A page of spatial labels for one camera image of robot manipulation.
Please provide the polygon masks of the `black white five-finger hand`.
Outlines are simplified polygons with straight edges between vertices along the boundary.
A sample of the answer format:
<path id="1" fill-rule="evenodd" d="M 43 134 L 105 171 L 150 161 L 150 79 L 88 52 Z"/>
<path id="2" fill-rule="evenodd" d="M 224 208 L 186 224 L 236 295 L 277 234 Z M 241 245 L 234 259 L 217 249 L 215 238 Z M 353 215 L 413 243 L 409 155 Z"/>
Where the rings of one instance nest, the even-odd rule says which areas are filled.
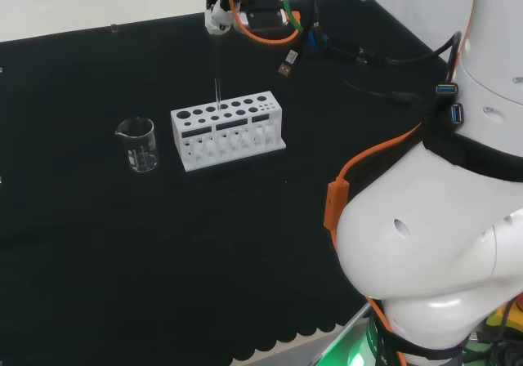
<path id="1" fill-rule="evenodd" d="M 206 0 L 204 21 L 209 34 L 214 36 L 226 34 L 234 23 L 229 0 Z"/>

